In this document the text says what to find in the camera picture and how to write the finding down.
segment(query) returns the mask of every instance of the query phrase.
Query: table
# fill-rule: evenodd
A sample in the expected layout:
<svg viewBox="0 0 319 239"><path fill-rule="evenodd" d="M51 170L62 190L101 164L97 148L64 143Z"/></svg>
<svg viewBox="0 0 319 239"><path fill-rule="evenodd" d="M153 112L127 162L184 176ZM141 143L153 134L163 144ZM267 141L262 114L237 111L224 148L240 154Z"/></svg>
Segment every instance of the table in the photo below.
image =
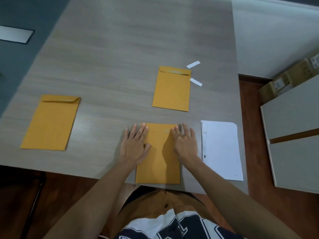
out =
<svg viewBox="0 0 319 239"><path fill-rule="evenodd" d="M152 107L159 66L197 60L189 112ZM42 94L82 98L66 151L19 148ZM230 0L71 0L0 120L0 164L101 178L126 126L186 122L201 148L200 120L237 124L244 181L232 183L248 193ZM180 185L151 186L205 193L184 167Z"/></svg>

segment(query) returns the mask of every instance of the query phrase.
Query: dark baseboard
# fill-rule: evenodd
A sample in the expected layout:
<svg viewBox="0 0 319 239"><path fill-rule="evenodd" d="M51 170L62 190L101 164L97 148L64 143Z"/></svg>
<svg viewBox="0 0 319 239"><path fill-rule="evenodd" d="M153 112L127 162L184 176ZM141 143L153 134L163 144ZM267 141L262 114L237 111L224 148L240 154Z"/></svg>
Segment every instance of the dark baseboard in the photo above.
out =
<svg viewBox="0 0 319 239"><path fill-rule="evenodd" d="M248 75L242 75L242 74L238 74L238 78L240 81L247 81L247 82L253 82L253 83L264 84L264 85L272 81L272 79L268 79L268 78L248 76Z"/></svg>

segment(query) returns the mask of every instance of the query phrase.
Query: person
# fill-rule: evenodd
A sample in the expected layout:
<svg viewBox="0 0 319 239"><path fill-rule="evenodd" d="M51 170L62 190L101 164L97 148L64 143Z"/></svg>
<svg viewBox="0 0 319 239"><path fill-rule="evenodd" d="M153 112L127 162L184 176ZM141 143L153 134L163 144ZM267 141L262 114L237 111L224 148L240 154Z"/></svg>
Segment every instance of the person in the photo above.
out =
<svg viewBox="0 0 319 239"><path fill-rule="evenodd" d="M125 129L117 163L62 216L45 239L98 238L121 186L151 148L150 144L144 144L148 130L145 123L139 129L135 124L130 132ZM177 126L171 130L179 161L237 234L219 227L192 194L143 186L124 204L114 222L111 238L300 239L277 217L207 167L197 156L194 130L184 123L183 130L184 134Z"/></svg>

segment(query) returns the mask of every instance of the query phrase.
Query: hand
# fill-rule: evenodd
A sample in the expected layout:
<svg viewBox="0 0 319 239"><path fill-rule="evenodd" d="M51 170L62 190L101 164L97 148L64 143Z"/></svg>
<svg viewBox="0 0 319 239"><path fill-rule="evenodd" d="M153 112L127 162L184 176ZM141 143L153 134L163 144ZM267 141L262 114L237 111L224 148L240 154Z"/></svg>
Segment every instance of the hand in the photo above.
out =
<svg viewBox="0 0 319 239"><path fill-rule="evenodd" d="M149 143L144 145L148 126L143 122L137 133L136 127L137 125L134 124L130 136L128 136L128 129L125 128L119 158L119 162L132 162L134 166L140 164L146 158L151 148Z"/></svg>
<svg viewBox="0 0 319 239"><path fill-rule="evenodd" d="M189 160L197 158L198 148L194 130L192 128L189 129L186 123L183 123L183 128L184 135L178 126L172 128L172 134L175 141L175 152L180 162L185 165Z"/></svg>

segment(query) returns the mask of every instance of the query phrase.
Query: open envelope flap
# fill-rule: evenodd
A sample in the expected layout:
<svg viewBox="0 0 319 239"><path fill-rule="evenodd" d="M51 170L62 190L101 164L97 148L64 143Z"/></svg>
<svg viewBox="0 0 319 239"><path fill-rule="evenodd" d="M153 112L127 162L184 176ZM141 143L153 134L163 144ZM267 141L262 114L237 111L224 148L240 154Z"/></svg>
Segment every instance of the open envelope flap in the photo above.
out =
<svg viewBox="0 0 319 239"><path fill-rule="evenodd" d="M192 71L189 69L179 69L179 68L174 68L169 66L160 66L159 71L165 72L165 73L178 74L178 75L187 75L187 76L189 76L192 73Z"/></svg>
<svg viewBox="0 0 319 239"><path fill-rule="evenodd" d="M80 97L77 96L55 96L55 95L42 95L41 101L45 102L70 102L73 103L80 101Z"/></svg>

